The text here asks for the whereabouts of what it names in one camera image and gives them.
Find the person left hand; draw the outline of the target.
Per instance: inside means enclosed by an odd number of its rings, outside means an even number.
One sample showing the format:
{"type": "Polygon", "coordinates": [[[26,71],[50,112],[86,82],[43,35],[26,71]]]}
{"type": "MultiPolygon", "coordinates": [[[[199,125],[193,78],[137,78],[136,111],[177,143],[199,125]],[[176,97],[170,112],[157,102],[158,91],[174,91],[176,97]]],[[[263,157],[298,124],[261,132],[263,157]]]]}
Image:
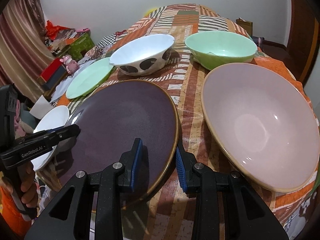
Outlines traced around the person left hand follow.
{"type": "MultiPolygon", "coordinates": [[[[21,202],[27,207],[33,208],[37,206],[38,202],[37,186],[34,181],[34,166],[31,161],[29,161],[23,165],[23,168],[25,168],[25,175],[21,183],[21,191],[23,192],[21,202]]],[[[6,196],[11,197],[14,189],[6,177],[1,178],[1,188],[6,196]]]]}

